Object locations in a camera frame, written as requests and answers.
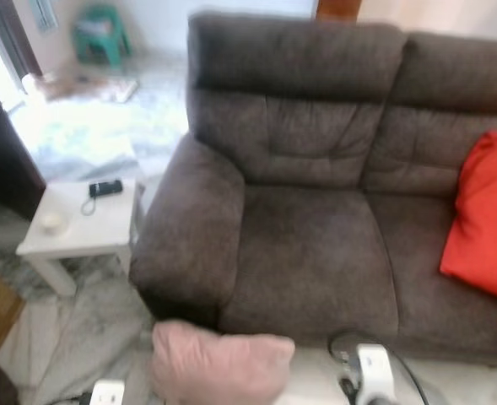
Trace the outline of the pink pillow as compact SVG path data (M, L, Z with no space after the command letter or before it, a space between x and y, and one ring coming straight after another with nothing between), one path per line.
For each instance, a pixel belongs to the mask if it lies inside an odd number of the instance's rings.
M274 405L286 389L294 340L221 335L186 321L152 328L152 391L165 405Z

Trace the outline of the brown fabric sofa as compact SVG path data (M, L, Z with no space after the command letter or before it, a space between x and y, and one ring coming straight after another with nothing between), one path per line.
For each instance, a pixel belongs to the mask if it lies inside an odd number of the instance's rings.
M204 11L128 277L156 319L497 366L497 297L440 272L497 130L497 40Z

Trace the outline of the red pillow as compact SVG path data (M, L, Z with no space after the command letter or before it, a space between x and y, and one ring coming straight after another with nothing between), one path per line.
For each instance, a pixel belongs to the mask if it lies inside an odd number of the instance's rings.
M497 131L468 152L440 272L497 297Z

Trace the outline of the white side table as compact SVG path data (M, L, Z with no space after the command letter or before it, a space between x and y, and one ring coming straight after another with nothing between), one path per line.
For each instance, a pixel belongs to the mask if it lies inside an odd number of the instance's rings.
M123 193L99 197L96 212L90 216L81 213L81 205L89 197L89 182L49 182L45 186L16 254L59 296L76 294L76 284L60 262L64 258L113 255L121 270L129 273L132 248L143 222L140 202L145 186L135 179L123 179L123 185ZM37 216L54 212L68 217L67 230L61 235L44 235L37 227Z

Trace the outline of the small white round candle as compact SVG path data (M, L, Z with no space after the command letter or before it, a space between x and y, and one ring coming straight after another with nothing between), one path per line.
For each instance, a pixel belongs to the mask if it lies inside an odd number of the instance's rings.
M37 216L37 227L44 235L61 235L67 230L68 224L68 217L62 213L40 213Z

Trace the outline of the beige patterned doormat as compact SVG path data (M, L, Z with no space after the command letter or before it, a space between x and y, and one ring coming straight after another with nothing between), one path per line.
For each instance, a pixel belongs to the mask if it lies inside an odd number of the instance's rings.
M33 86L47 100L78 97L105 103L126 103L139 88L139 81L126 77L42 77L35 78Z

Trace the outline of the dark wooden door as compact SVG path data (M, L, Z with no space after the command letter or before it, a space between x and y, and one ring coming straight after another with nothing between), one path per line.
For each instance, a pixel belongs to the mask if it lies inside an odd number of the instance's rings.
M45 189L46 182L0 101L0 205L32 220Z

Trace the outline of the green plastic stool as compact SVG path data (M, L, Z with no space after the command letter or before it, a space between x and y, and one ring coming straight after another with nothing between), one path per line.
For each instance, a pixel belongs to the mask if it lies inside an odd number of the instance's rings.
M72 44L82 64L96 62L95 51L100 51L111 68L123 70L132 54L123 19L112 4L86 5L74 20Z

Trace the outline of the brown wooden post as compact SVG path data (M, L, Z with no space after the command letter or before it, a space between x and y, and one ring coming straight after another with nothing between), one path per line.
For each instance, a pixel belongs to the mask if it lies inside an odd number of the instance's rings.
M325 22L356 22L363 0L316 0L314 19Z

